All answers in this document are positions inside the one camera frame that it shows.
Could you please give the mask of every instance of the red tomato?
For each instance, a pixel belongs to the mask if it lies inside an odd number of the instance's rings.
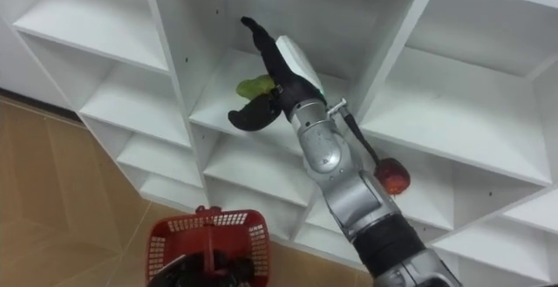
[[[396,159],[383,159],[376,166],[374,176],[384,186],[389,195],[400,195],[411,185],[411,176]]]

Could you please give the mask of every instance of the white shelving unit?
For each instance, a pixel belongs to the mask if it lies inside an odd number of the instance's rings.
[[[244,133],[266,70],[250,16],[412,183],[394,201],[465,286],[558,282],[558,0],[2,0],[0,13],[146,199],[260,211],[272,239],[362,269],[282,116]],[[370,168],[371,160],[358,152]]]

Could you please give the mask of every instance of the green object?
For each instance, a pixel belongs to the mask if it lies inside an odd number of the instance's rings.
[[[264,74],[255,79],[245,79],[236,87],[236,93],[245,99],[252,100],[257,96],[269,93],[271,89],[276,87],[273,79]]]

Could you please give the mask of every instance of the robotic arm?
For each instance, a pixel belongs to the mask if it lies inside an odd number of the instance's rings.
[[[248,17],[242,23],[252,31],[276,88],[240,112],[229,113],[229,120],[240,129],[256,131],[285,113],[302,147],[306,170],[376,286],[461,286],[436,252],[421,242],[379,181],[363,170],[356,151],[340,134],[332,119],[336,113],[362,136],[346,102],[328,110],[321,92],[290,70],[265,29]]]

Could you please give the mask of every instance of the red plastic basket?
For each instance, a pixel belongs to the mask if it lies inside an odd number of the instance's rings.
[[[159,221],[147,240],[146,284],[165,265],[182,255],[204,251],[205,271],[214,271],[213,250],[229,259],[251,256],[255,266],[254,287],[269,278],[269,233],[263,216],[254,210],[222,212],[199,206],[195,215]]]

